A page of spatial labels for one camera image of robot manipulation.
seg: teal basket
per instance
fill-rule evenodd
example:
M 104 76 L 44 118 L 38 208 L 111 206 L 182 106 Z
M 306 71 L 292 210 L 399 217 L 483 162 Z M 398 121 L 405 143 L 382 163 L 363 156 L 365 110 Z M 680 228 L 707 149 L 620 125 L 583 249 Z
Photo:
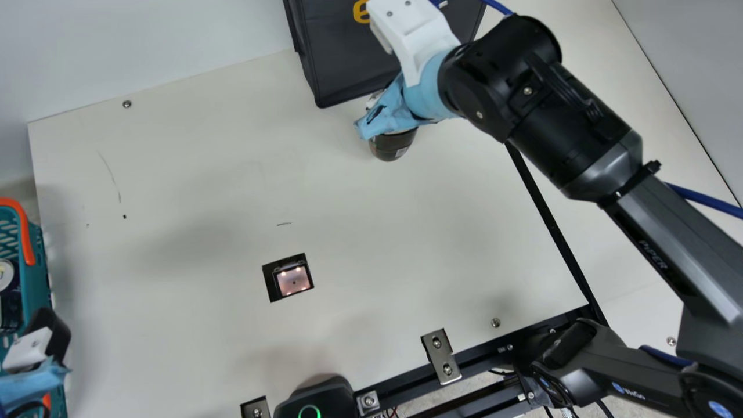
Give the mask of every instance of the teal basket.
M 23 224 L 27 224 L 28 241 L 30 248 L 24 246 Z M 31 315 L 41 307 L 51 308 L 51 290 L 46 267 L 46 253 L 42 230 L 26 220 L 26 214 L 18 202 L 0 198 L 0 258 L 15 260 L 21 273 L 21 302 L 23 304 L 23 324 L 13 334 L 0 335 L 0 363 L 7 354 L 10 345 L 23 335 L 23 331 L 31 319 Z M 65 389 L 59 386 L 50 393 L 50 418 L 67 418 L 67 404 Z M 42 417 L 39 412 L 29 411 L 22 414 L 23 418 L 32 418 L 34 415 Z

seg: floor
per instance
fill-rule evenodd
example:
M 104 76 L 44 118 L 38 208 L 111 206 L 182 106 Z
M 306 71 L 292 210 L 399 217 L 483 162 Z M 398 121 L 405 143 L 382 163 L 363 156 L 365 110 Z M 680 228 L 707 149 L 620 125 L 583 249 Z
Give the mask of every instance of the floor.
M 411 402 L 407 402 L 406 404 L 401 405 L 398 408 L 398 416 L 400 418 L 412 417 L 414 414 L 422 412 L 426 409 L 432 408 L 436 405 L 440 405 L 458 396 L 497 382 L 498 379 L 500 379 L 499 376 L 493 375 L 491 373 L 483 373 L 471 379 L 455 383 L 454 385 L 450 385 L 437 390 L 430 395 L 423 396 L 419 399 L 415 399 Z M 606 406 L 609 407 L 611 413 L 614 414 L 614 416 L 617 418 L 667 417 L 667 415 L 659 414 L 658 412 L 651 411 L 647 408 L 624 401 L 622 399 L 615 398 L 613 396 L 605 398 L 604 403 L 606 403 Z M 604 415 L 604 413 L 596 405 L 590 405 L 586 408 L 575 408 L 575 412 L 580 418 L 606 418 L 606 415 Z M 552 410 L 552 415 L 555 418 L 562 416 L 559 410 Z M 546 418 L 547 414 L 543 409 L 537 409 L 526 414 L 525 417 Z

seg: white table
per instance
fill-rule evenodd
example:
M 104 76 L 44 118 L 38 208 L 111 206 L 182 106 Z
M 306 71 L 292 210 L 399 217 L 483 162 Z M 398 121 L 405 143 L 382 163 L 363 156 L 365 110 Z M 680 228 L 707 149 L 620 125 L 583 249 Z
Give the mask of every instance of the white table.
M 512 6 L 664 178 L 730 197 L 609 0 Z M 585 304 L 502 145 L 452 120 L 383 163 L 356 139 L 362 113 L 315 108 L 286 51 L 29 125 L 72 416 L 234 417 L 318 373 L 360 389 L 424 365 L 419 338 L 442 327 L 459 351 Z M 663 344 L 675 296 L 595 206 L 534 173 L 611 324 Z M 298 253 L 315 289 L 269 303 L 261 266 Z

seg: black box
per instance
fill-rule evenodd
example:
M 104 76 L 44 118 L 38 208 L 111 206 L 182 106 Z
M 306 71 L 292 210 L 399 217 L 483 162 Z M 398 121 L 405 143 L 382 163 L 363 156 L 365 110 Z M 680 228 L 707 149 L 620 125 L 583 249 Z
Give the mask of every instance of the black box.
M 294 50 L 318 107 L 381 90 L 400 72 L 369 29 L 366 0 L 284 0 Z M 441 11 L 461 42 L 474 39 L 485 6 L 450 0 Z

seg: black metal frame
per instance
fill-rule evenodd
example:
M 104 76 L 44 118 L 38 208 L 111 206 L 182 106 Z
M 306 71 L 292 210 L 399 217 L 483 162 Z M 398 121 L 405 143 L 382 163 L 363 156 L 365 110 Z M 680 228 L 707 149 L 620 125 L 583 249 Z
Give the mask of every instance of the black metal frame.
M 588 301 L 588 304 L 529 327 L 503 335 L 502 337 L 495 338 L 460 353 L 456 353 L 454 358 L 459 366 L 463 379 L 487 372 L 494 367 L 501 367 L 504 364 L 512 364 L 514 354 L 523 341 L 529 339 L 533 335 L 547 333 L 550 329 L 555 329 L 556 331 L 567 329 L 578 318 L 591 319 L 608 326 L 606 317 L 601 311 L 601 308 L 596 301 L 596 297 L 594 297 L 591 292 L 591 287 L 588 285 L 585 275 L 583 275 L 583 271 L 580 269 L 570 246 L 562 235 L 557 221 L 554 216 L 552 216 L 552 212 L 547 206 L 547 202 L 539 191 L 539 187 L 536 185 L 524 158 L 513 145 L 509 143 L 506 143 L 505 145 L 524 182 L 524 185 L 539 211 L 539 215 L 542 217 L 542 220 L 549 230 L 555 245 L 565 261 L 565 264 L 573 274 L 573 278 L 585 296 L 585 299 Z M 431 364 L 427 364 L 391 379 L 379 382 L 376 385 L 358 390 L 354 393 L 354 397 L 375 391 L 379 399 L 380 409 L 366 415 L 373 416 L 378 414 L 380 411 L 394 408 L 438 389 L 441 389 L 441 385 L 439 384 L 436 372 Z M 416 414 L 415 418 L 485 416 L 500 418 L 514 417 L 539 407 L 539 405 L 534 402 L 529 403 L 528 399 L 514 401 L 516 396 L 529 391 L 531 391 L 531 389 L 525 389 L 521 379 L 506 379 L 495 383 L 494 385 L 463 395 L 457 399 L 453 399 L 443 405 L 431 408 L 428 411 Z

